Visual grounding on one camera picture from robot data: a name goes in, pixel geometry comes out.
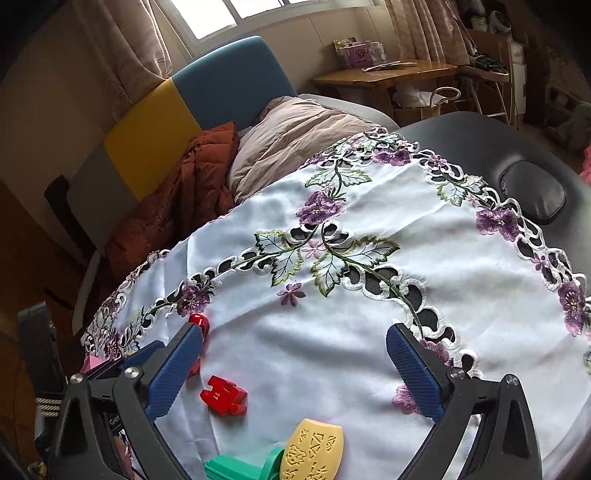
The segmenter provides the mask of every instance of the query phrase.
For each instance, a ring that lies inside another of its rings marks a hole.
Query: green plastic toy
[[[273,448],[262,468],[219,455],[205,463],[205,474],[210,480],[279,480],[283,448]]]

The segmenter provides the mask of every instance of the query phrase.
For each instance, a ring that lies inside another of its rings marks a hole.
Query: curtain
[[[173,66],[149,0],[72,0],[120,120],[168,78]]]
[[[404,59],[470,65],[475,50],[453,0],[385,0]]]

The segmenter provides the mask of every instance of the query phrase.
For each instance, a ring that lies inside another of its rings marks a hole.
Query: wooden desk
[[[427,60],[403,61],[413,61],[416,65],[394,70],[378,70],[377,72],[344,69],[320,75],[313,78],[312,82],[314,82],[321,95],[333,98],[340,98],[337,87],[368,90],[371,93],[372,106],[393,118],[394,110],[388,92],[389,88],[402,83],[447,77],[457,73],[457,67],[447,63]]]

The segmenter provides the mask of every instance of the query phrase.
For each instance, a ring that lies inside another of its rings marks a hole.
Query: red object
[[[207,384],[212,389],[202,390],[199,396],[210,408],[224,417],[246,413],[246,405],[242,405],[246,398],[246,390],[215,375],[212,375]]]
[[[207,317],[205,315],[201,315],[200,313],[192,313],[189,316],[189,322],[194,323],[195,325],[201,328],[201,333],[203,334],[203,343],[205,343],[207,334],[209,334],[209,320],[207,319]],[[195,363],[191,367],[191,370],[189,370],[188,376],[192,377],[193,375],[197,375],[200,366],[201,355],[199,355],[195,360]]]

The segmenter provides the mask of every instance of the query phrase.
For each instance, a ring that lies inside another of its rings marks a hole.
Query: embroidered tablecloth
[[[448,365],[519,376],[554,478],[590,428],[586,280],[514,200],[449,160],[383,128],[337,142],[152,254],[96,314],[88,353],[166,343],[204,313],[200,375],[156,422],[194,479],[220,453],[262,465],[303,418],[343,427],[340,480],[394,479],[433,425],[386,352],[404,322]],[[210,414],[199,392],[211,375],[247,390],[244,416]]]

